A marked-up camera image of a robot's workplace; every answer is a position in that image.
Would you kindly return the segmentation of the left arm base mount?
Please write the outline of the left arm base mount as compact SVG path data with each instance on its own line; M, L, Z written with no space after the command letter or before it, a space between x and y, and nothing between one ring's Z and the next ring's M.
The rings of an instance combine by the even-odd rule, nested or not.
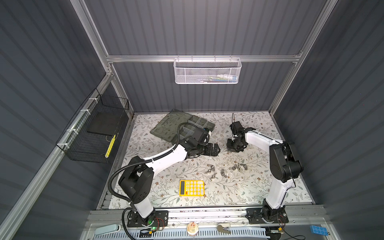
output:
M154 210L148 217L142 218L139 213L130 211L127 220L127 227L166 227L168 225L169 211Z

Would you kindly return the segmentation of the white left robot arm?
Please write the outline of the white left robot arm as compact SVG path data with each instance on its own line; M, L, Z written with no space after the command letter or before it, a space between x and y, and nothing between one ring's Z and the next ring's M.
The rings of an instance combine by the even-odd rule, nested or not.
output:
M216 157L221 152L218 144L212 144L210 132L195 128L189 136L183 137L179 125L176 143L166 151L149 158L132 158L128 166L121 170L118 184L128 197L128 202L145 222L155 217L155 209L149 199L153 179L163 170L187 159L200 156Z

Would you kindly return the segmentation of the green transparent organizer box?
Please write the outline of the green transparent organizer box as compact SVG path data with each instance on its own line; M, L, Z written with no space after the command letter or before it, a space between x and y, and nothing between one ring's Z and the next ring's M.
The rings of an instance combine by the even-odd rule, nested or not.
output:
M173 109L150 131L150 133L168 143L175 144L178 138L178 126L181 123L193 124L199 128L205 129L207 132L213 132L216 126L214 123L209 122L204 118Z

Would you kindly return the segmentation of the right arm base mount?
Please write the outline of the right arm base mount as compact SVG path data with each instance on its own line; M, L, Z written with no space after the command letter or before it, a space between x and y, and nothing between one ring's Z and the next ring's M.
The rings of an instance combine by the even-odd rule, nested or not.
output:
M250 224L287 224L289 222L285 207L270 209L263 206L261 208L246 209L246 218Z

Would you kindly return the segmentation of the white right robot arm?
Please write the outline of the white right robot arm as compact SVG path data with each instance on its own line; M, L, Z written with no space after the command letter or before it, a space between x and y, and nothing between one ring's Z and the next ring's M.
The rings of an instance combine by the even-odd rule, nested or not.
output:
M296 186L295 179L303 171L300 161L295 159L293 146L268 137L255 128L244 128L239 121L233 122L230 129L232 138L227 140L228 151L239 153L253 145L269 154L270 171L274 179L263 207L268 211L283 209L288 190Z

